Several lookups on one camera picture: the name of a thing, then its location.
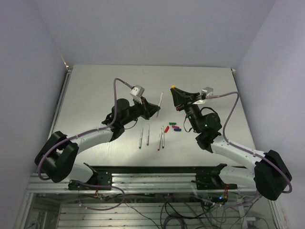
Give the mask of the yellow pen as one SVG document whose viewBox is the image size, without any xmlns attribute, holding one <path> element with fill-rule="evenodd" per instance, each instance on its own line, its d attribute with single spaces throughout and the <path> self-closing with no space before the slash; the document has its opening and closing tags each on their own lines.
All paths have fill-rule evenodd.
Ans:
<svg viewBox="0 0 305 229">
<path fill-rule="evenodd" d="M 160 110 L 161 110 L 162 99 L 163 99 L 163 92 L 160 95 L 160 99 L 159 99 L 159 103 L 158 103 L 159 110 L 156 113 L 156 118 L 159 117 L 159 113 L 160 113 Z"/>
</svg>

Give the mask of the green pen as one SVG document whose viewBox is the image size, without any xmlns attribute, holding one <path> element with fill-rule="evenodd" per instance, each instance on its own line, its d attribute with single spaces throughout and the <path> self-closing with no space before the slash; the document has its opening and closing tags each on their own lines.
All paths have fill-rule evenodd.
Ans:
<svg viewBox="0 0 305 229">
<path fill-rule="evenodd" d="M 143 127 L 142 127 L 142 129 L 141 129 L 141 134 L 140 134 L 140 139 L 139 139 L 139 149 L 141 149 L 142 148 L 142 138 L 143 138 Z"/>
</svg>

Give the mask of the purple pen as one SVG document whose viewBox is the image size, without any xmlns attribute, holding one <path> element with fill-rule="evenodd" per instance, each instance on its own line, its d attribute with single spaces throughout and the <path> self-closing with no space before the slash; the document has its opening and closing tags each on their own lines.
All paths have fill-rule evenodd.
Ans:
<svg viewBox="0 0 305 229">
<path fill-rule="evenodd" d="M 146 145 L 149 146 L 150 142 L 150 124 L 147 125 L 147 136 L 146 136 Z"/>
</svg>

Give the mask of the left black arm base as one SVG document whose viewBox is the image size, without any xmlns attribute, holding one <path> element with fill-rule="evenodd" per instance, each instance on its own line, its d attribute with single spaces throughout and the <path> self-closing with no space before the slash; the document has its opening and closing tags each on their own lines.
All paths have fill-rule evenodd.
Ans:
<svg viewBox="0 0 305 229">
<path fill-rule="evenodd" d="M 87 163 L 74 164 L 72 171 L 68 175 L 68 190 L 110 190 L 112 185 L 112 175 L 102 170 L 97 172 Z"/>
</svg>

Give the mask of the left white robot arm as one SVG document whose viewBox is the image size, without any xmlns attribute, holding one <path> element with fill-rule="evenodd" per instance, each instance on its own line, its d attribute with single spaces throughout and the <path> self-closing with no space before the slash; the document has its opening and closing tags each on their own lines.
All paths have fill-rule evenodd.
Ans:
<svg viewBox="0 0 305 229">
<path fill-rule="evenodd" d="M 74 136 L 54 132 L 35 158 L 40 179 L 58 183 L 69 178 L 80 181 L 85 189 L 93 189 L 97 185 L 97 172 L 86 163 L 75 163 L 77 155 L 93 146 L 116 140 L 128 123 L 140 117 L 149 120 L 159 110 L 160 106 L 149 103 L 144 97 L 133 106 L 121 98 L 116 100 L 111 113 L 99 126 Z"/>
</svg>

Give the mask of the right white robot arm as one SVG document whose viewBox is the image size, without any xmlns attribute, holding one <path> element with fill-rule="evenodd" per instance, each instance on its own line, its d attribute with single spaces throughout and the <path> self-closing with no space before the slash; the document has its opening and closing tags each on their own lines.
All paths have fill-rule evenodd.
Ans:
<svg viewBox="0 0 305 229">
<path fill-rule="evenodd" d="M 259 151 L 235 143 L 226 137 L 227 125 L 221 124 L 220 116 L 214 109 L 208 114 L 202 114 L 200 104 L 206 100 L 229 96 L 229 93 L 214 95 L 212 88 L 208 87 L 200 93 L 189 93 L 175 86 L 170 91 L 175 109 L 185 112 L 185 119 L 191 124 L 190 130 L 197 134 L 198 146 L 242 165 L 239 168 L 219 164 L 210 177 L 214 188 L 219 189 L 229 184 L 250 187 L 272 201 L 277 200 L 281 194 L 292 192 L 292 176 L 278 152 Z"/>
</svg>

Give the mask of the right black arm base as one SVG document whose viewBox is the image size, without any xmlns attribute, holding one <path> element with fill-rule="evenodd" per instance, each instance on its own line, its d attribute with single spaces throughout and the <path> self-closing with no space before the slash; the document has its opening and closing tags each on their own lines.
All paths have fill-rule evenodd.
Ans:
<svg viewBox="0 0 305 229">
<path fill-rule="evenodd" d="M 227 167 L 227 164 L 219 164 L 215 167 L 204 167 L 204 170 L 196 173 L 195 179 L 191 182 L 196 184 L 197 190 L 237 189 L 238 186 L 236 184 L 224 183 L 219 176 L 221 169 Z"/>
</svg>

